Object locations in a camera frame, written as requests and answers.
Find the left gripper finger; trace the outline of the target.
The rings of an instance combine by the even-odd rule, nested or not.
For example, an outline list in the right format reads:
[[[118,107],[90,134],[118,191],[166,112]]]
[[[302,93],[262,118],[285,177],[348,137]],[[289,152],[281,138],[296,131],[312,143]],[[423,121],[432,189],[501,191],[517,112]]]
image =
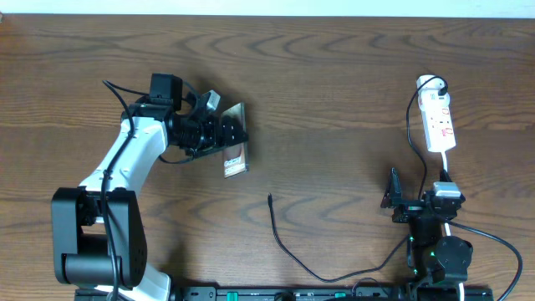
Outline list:
[[[222,143],[221,146],[234,146],[247,142],[247,132],[238,119],[231,116],[222,118]]]
[[[235,145],[224,145],[224,146],[210,147],[210,148],[206,148],[203,150],[196,150],[194,154],[192,155],[192,157],[194,159],[198,159],[204,156],[210,156],[218,152],[225,152],[225,151],[230,152],[232,156],[237,156],[238,155],[237,151],[241,149],[242,147],[245,147],[246,145],[247,145],[247,140],[241,143],[237,143]]]

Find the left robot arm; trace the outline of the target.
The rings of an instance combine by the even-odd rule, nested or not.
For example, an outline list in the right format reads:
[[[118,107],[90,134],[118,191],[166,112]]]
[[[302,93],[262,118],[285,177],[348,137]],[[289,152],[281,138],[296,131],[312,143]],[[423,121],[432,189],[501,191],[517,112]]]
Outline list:
[[[189,163],[248,141],[245,104],[219,111],[214,90],[199,94],[173,74],[152,74],[138,96],[122,103],[120,133],[98,167],[51,200],[54,275],[78,287],[77,300],[181,300],[172,276],[148,262],[141,189],[170,146]]]

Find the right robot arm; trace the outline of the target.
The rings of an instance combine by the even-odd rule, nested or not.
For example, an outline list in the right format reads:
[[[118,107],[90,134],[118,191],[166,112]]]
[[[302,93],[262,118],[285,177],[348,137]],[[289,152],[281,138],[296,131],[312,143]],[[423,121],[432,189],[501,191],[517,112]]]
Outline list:
[[[381,206],[393,210],[392,222],[409,225],[410,266],[415,269],[410,290],[457,288],[467,280],[473,246],[466,240],[442,232],[442,226],[457,216],[465,200],[457,184],[445,171],[420,200],[405,199],[397,171],[390,170]]]

